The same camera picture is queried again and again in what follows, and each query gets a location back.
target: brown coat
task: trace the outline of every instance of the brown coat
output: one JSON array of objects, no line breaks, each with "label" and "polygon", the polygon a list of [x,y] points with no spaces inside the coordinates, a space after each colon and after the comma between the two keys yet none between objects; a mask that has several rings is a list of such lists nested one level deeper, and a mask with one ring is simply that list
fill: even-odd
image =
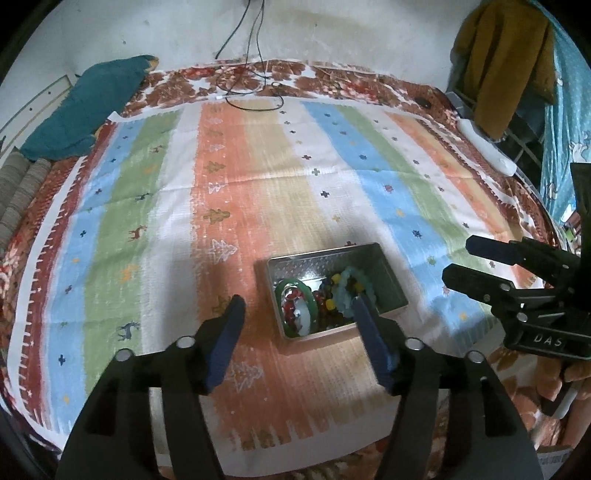
[{"label": "brown coat", "polygon": [[492,0],[464,21],[454,51],[469,57],[460,90],[476,101],[475,121],[493,139],[506,130],[528,82],[554,102],[554,37],[525,0]]}]

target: teal pillow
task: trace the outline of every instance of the teal pillow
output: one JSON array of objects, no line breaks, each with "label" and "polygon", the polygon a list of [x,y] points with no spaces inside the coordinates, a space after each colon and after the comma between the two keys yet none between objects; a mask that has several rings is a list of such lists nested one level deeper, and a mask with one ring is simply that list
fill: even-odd
[{"label": "teal pillow", "polygon": [[27,138],[21,153],[29,160],[88,155],[94,133],[112,112],[121,113],[151,69],[150,55],[98,63],[86,70],[68,96]]}]

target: blue stripe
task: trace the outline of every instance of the blue stripe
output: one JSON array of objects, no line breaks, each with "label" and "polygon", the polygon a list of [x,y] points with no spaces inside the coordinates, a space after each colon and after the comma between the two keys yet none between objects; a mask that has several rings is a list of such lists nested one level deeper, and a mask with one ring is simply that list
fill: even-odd
[{"label": "blue stripe", "polygon": [[[85,187],[82,205],[70,217],[67,246],[61,253],[61,265],[54,269],[59,277],[52,293],[51,324],[46,340],[50,379],[47,389],[53,416],[68,433],[68,422],[74,424],[87,397],[83,352],[86,277],[95,254],[105,203],[111,198],[121,164],[129,156],[143,124],[144,120],[137,120],[116,127],[95,174]],[[65,359],[61,366],[60,358]]]},{"label": "blue stripe", "polygon": [[[338,108],[324,103],[303,103],[330,138],[339,156],[356,171],[375,213],[386,224],[398,249],[407,259],[426,306],[440,316],[452,336],[485,320],[478,302],[455,291],[447,297],[443,295],[441,272],[452,263],[447,245],[420,215],[410,191],[390,163],[345,119]],[[393,188],[392,193],[385,190],[385,185]],[[329,191],[330,186],[327,185],[325,190]],[[404,217],[397,216],[396,209],[402,210]],[[434,265],[428,263],[429,256],[436,260]],[[460,319],[461,314],[466,315],[466,321]]]}]

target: rectangular container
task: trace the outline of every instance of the rectangular container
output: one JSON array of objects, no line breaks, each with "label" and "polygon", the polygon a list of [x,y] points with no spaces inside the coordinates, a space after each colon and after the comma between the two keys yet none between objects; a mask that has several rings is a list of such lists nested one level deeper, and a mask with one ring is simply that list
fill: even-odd
[{"label": "rectangular container", "polygon": [[277,284],[285,278],[297,278],[314,291],[318,289],[322,279],[342,272],[350,266],[362,270],[369,277],[374,287],[376,307],[380,314],[401,309],[408,304],[396,275],[377,243],[275,257],[267,262],[267,276],[277,326],[281,336],[289,342],[287,345],[289,350],[319,348],[353,338],[359,334],[359,331],[357,326],[351,323],[326,332],[289,338],[283,330],[281,309],[275,299]]}]

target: bed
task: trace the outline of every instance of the bed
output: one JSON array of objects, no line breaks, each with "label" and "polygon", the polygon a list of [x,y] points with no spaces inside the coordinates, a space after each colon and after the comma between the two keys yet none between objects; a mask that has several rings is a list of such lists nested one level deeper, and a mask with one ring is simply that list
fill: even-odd
[{"label": "bed", "polygon": [[[227,89],[257,93],[227,102]],[[60,450],[118,349],[162,350],[240,294],[243,334],[226,379],[202,398],[228,478],[373,478],[396,399],[358,337],[286,353],[264,265],[379,242],[409,300],[392,315],[405,334],[454,355],[483,342],[535,444],[555,445],[564,422],[539,411],[536,357],[490,340],[489,309],[445,288],[441,271],[455,262],[541,287],[520,267],[471,257],[466,238],[566,244],[527,182],[492,169],[457,119],[439,90],[354,66],[270,60],[150,73],[90,155],[53,164],[8,248],[7,407]],[[445,428],[443,400],[430,476]]]}]

